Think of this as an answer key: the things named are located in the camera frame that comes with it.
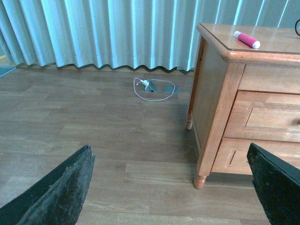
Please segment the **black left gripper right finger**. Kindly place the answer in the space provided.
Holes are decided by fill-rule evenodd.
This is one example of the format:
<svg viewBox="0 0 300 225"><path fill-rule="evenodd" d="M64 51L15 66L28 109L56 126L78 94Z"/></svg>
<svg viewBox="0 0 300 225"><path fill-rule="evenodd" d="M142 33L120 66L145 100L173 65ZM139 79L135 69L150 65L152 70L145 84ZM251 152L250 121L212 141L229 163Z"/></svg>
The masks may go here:
<svg viewBox="0 0 300 225"><path fill-rule="evenodd" d="M247 159L253 185L272 225L300 223L300 170L251 143Z"/></svg>

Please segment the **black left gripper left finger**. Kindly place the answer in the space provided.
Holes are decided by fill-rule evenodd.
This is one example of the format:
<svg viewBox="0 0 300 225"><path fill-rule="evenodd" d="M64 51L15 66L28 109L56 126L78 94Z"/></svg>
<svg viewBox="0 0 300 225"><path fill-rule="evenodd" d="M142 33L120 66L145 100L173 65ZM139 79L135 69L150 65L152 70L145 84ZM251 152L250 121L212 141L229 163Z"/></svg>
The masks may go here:
<svg viewBox="0 0 300 225"><path fill-rule="evenodd" d="M85 145L1 207L2 225L74 225L90 186L95 155Z"/></svg>

